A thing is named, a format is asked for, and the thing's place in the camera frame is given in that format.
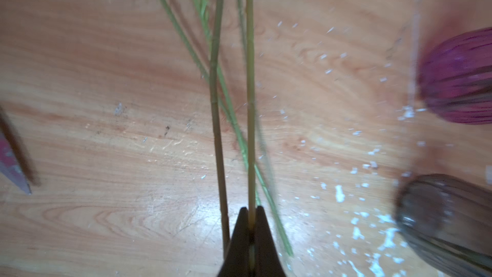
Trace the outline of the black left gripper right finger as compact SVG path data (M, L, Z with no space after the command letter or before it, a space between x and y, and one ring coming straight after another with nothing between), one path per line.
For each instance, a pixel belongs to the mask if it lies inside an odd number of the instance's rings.
M286 277L262 206L256 208L254 269L252 272L253 276Z

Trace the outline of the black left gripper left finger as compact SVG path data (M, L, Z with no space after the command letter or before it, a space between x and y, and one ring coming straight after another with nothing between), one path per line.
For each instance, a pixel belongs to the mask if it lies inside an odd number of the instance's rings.
M229 243L224 263L218 277L250 276L249 267L250 231L248 210L240 209L236 225Z

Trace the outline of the brown glass vase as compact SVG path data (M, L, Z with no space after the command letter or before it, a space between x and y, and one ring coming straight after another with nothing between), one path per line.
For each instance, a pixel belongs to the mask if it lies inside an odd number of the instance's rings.
M449 276L491 276L491 191L447 174L400 189L395 221L426 263Z

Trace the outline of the purple glass vase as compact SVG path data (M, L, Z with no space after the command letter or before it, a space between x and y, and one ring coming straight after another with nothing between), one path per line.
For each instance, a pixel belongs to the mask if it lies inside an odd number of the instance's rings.
M491 28L436 46L418 72L420 96L438 117L459 124L491 124Z

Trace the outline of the blue and white flowers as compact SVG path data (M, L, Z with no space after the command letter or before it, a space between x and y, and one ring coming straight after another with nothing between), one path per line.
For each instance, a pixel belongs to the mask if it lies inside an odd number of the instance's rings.
M214 15L210 15L210 1L209 0L192 0L192 4L196 10L196 14L200 20L202 31L204 33L204 37L206 39L206 43L208 46L209 56L208 63L204 64L201 58L198 55L197 50L191 43L191 40L188 38L188 35L185 33L181 23L179 22L177 16L175 15L170 3L168 0L159 0L162 8L165 10L170 22L172 23L176 33L180 37L181 41L184 43L189 55L192 57L193 62L196 64L197 68L201 72L201 76L206 80L210 88L210 51L211 51L211 37L213 34L213 24L215 17L215 8L213 9ZM243 57L245 61L245 69L246 68L246 0L237 0L237 10L238 10L238 20L239 20L239 29L240 29L240 37L242 42L242 50ZM229 122L231 127L233 128L234 134L236 136L240 154L243 158L245 170L247 171L247 179L248 179L248 141L247 141L247 131L243 132L238 123L236 111L232 104L231 95L229 93L228 86L225 81L225 76L222 71L222 68L219 64L218 73L217 73L217 88L219 92L219 114L224 115L226 120ZM256 107L256 117L255 117L255 153L257 151L261 151L264 155L267 155L267 151L265 148L265 142L263 139L262 131L261 131L261 123L259 117L257 115L257 107ZM255 196L256 196L256 208L261 206L261 198L258 194L258 190L261 189L266 197L266 201L268 206L270 207L270 211L272 213L272 217L274 219L274 224L276 227L276 231L281 241L281 245L283 247L283 251L287 253L288 256L293 256L293 247L287 236L287 232L279 215L278 206L275 203L274 197L270 190L270 186L265 179L266 172L271 170L271 165L267 164L264 169L262 169L258 164L257 156L255 158Z

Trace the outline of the white rose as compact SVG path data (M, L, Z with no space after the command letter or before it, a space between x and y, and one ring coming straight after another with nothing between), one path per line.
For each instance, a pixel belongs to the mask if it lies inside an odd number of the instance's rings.
M255 196L255 89L254 89L254 12L253 0L246 0L246 68L247 68L247 141L248 141L248 198L249 198L249 231L254 232L256 224Z

